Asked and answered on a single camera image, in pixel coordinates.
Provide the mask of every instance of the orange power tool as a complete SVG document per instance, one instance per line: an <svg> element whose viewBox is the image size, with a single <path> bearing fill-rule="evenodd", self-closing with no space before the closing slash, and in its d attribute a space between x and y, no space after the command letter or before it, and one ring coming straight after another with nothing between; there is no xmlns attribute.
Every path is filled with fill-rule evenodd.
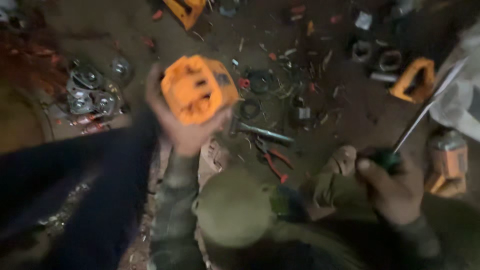
<svg viewBox="0 0 480 270"><path fill-rule="evenodd" d="M185 0L185 7L176 0L163 0L168 8L172 10L173 14L175 14L175 16L181 21L187 31L197 22L198 17L204 10L206 1L207 0Z"/></svg>
<svg viewBox="0 0 480 270"><path fill-rule="evenodd" d="M200 124L239 99L225 66L199 55L183 56L165 70L162 92L183 124Z"/></svg>

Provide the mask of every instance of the hand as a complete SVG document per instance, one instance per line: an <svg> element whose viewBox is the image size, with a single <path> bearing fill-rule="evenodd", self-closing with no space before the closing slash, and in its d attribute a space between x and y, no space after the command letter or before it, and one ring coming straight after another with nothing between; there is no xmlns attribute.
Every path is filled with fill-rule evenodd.
<svg viewBox="0 0 480 270"><path fill-rule="evenodd" d="M404 225L420 217L423 198L423 175L410 159L402 156L398 173L389 175L369 159L357 161L360 180L367 183L373 207L392 224Z"/></svg>
<svg viewBox="0 0 480 270"><path fill-rule="evenodd" d="M170 138L175 152L181 156L193 157L200 152L200 148L210 135L219 130L231 117L231 108L219 110L210 120L202 124L182 124L173 115L160 95L162 71L159 64L152 65L146 81L146 102L152 108L164 132Z"/></svg>

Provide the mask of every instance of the orange plastic housing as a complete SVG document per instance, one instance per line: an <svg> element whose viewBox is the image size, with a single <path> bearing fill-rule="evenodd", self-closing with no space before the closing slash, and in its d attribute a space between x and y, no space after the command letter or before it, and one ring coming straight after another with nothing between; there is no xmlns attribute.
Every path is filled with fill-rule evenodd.
<svg viewBox="0 0 480 270"><path fill-rule="evenodd" d="M165 70L162 92L183 124L200 124L239 99L225 66L199 55L183 56Z"/></svg>

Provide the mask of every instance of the person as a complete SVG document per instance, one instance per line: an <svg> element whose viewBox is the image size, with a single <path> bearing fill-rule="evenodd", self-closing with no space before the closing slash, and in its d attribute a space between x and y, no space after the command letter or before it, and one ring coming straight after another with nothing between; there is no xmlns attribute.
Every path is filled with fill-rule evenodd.
<svg viewBox="0 0 480 270"><path fill-rule="evenodd" d="M209 179L198 194L200 148L230 112L208 128L181 126L158 95L159 74L154 67L147 96L173 150L156 193L150 270L205 269L194 238L197 223L210 261L220 269L480 266L476 209L425 194L422 172L406 156L389 175L372 160L357 158L355 148L344 146L297 193L261 184L262 179L244 168L228 168ZM300 204L336 211L316 223L279 215L285 207L278 209L278 198L289 205L287 212L300 211L291 207L297 194L302 196Z"/></svg>
<svg viewBox="0 0 480 270"><path fill-rule="evenodd" d="M231 117L179 123L160 95L161 68L147 78L145 106L131 127L0 156L0 240L54 213L97 165L90 192L41 261L18 269L116 269L138 230L158 137L173 150L156 192L149 269L205 269L194 238L202 231L210 260L223 269L475 269L477 211L425 195L408 158L395 175L341 147L299 192L228 168L199 193L200 147ZM350 176L354 170L357 177ZM336 212L313 223L303 203Z"/></svg>

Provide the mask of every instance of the red plier handle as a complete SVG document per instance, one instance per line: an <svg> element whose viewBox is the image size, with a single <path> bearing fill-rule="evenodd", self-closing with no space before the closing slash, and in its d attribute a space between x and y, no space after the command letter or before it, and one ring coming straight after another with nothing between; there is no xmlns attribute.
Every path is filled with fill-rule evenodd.
<svg viewBox="0 0 480 270"><path fill-rule="evenodd" d="M280 178L280 183L285 183L285 181L287 180L288 178L288 174L283 174L281 173L276 167L275 165L273 164L273 161L272 161L272 156L270 155L274 155L276 156L277 158L281 159L285 164L287 164L291 169L293 169L293 166L292 164L290 163L290 161L288 160L287 157L285 157L284 155L280 154L277 150L275 149L269 149L267 151L267 153L264 154L264 158L267 159L268 161L268 165L270 166L270 168L273 170L273 172Z"/></svg>

